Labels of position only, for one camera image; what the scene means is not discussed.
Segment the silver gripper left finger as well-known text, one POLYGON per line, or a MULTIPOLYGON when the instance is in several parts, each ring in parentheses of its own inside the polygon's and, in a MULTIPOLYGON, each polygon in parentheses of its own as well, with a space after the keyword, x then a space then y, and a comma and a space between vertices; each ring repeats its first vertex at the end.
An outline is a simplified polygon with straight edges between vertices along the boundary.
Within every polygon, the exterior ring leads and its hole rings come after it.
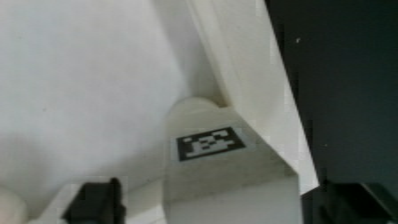
POLYGON ((122 185, 116 178, 65 187, 26 224, 125 224, 122 185))

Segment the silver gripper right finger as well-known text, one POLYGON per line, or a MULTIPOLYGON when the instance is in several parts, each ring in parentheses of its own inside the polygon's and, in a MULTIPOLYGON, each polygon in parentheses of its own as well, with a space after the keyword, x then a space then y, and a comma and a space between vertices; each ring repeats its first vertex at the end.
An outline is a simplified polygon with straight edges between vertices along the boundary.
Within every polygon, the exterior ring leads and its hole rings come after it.
POLYGON ((398 199, 378 183, 324 182, 301 195, 303 224, 398 224, 398 199))

